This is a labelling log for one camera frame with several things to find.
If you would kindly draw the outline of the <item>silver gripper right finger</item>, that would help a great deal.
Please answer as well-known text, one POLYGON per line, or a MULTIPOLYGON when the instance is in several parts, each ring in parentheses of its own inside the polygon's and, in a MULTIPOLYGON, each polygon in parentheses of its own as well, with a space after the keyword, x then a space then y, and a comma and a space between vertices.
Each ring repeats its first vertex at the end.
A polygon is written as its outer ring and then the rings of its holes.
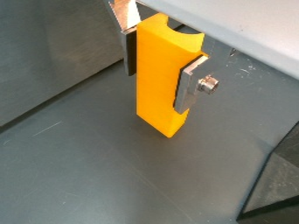
POLYGON ((183 114, 196 102, 198 94, 211 95, 220 84, 212 77, 226 66, 232 47, 204 36, 200 55, 182 68, 176 86, 174 109, 183 114))

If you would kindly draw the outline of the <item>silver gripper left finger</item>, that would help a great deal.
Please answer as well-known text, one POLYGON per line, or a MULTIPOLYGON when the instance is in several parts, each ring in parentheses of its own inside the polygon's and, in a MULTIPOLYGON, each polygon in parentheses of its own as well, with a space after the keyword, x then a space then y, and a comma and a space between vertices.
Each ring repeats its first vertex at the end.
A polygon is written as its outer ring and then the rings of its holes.
POLYGON ((126 74, 136 74, 136 25, 142 22, 136 0, 108 0, 107 10, 116 23, 124 51, 126 74))

